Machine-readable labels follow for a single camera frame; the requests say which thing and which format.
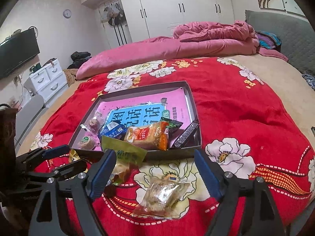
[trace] pink comforter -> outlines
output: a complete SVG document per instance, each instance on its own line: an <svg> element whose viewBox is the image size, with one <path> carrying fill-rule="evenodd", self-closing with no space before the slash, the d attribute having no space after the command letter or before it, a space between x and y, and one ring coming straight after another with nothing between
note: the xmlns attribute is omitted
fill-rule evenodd
<svg viewBox="0 0 315 236"><path fill-rule="evenodd" d="M176 27L173 36L159 36L103 51L85 62L76 77L84 79L153 60L252 55L259 46L254 29L244 21L233 25L191 22Z"/></svg>

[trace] red blanket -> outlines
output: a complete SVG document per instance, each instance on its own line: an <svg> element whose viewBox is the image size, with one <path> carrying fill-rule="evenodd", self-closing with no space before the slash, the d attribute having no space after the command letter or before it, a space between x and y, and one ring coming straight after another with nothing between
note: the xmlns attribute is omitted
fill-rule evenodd
<svg viewBox="0 0 315 236"><path fill-rule="evenodd" d="M290 223L307 205L315 187L314 152L306 137L285 111L280 98L251 71L225 58L157 61L97 75L82 83L47 121L32 148L67 144L99 92L186 80L193 92L202 133L202 146L212 161L240 178L262 176L283 223ZM42 163L47 172L68 162L68 157ZM131 212L143 198L150 175L172 172L191 182L177 202L179 220L140 219ZM236 235L244 199L240 198L231 228ZM68 206L78 221L72 201ZM93 204L105 230L114 235L203 235L218 204L209 197L192 159L144 164L113 197Z"/></svg>

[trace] wall clock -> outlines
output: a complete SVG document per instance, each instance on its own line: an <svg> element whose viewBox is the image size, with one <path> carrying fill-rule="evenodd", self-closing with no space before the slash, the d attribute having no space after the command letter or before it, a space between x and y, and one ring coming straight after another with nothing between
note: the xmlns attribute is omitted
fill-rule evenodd
<svg viewBox="0 0 315 236"><path fill-rule="evenodd" d="M69 9L66 9L63 11L63 16L65 18L71 18L71 11Z"/></svg>

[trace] green snack wrapper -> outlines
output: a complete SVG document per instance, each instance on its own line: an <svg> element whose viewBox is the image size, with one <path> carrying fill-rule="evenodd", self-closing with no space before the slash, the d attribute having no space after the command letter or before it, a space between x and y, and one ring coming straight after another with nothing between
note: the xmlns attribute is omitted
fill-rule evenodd
<svg viewBox="0 0 315 236"><path fill-rule="evenodd" d="M132 144L115 138L102 136L101 146L103 150L113 149L116 152L117 161L132 163L141 166L146 153L145 149L133 146Z"/></svg>
<svg viewBox="0 0 315 236"><path fill-rule="evenodd" d="M182 122L177 120L171 120L169 118L161 117L160 121L168 122L168 126L166 128L169 130L169 138L173 136L173 134L183 125Z"/></svg>
<svg viewBox="0 0 315 236"><path fill-rule="evenodd" d="M146 153L145 149L133 146L128 142L124 142L115 138L102 136L102 150L113 149L116 152L116 165L111 178L114 185L124 183L125 177L129 174L129 165L135 164L141 166Z"/></svg>

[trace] drawer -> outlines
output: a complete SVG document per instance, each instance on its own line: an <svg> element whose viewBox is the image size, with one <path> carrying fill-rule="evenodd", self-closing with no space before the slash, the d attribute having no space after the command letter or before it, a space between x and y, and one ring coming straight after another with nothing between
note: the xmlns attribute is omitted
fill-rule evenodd
<svg viewBox="0 0 315 236"><path fill-rule="evenodd" d="M46 71L51 80L56 78L62 72L62 69L58 60L55 60L53 64L49 64L49 66L46 67Z"/></svg>
<svg viewBox="0 0 315 236"><path fill-rule="evenodd" d="M57 78L52 80L50 84L37 91L37 93L47 102L58 90L65 86L65 84L67 84L67 79L66 75L62 72Z"/></svg>
<svg viewBox="0 0 315 236"><path fill-rule="evenodd" d="M50 82L49 76L45 70L40 71L39 73L34 73L30 78L35 90L39 90L47 83Z"/></svg>

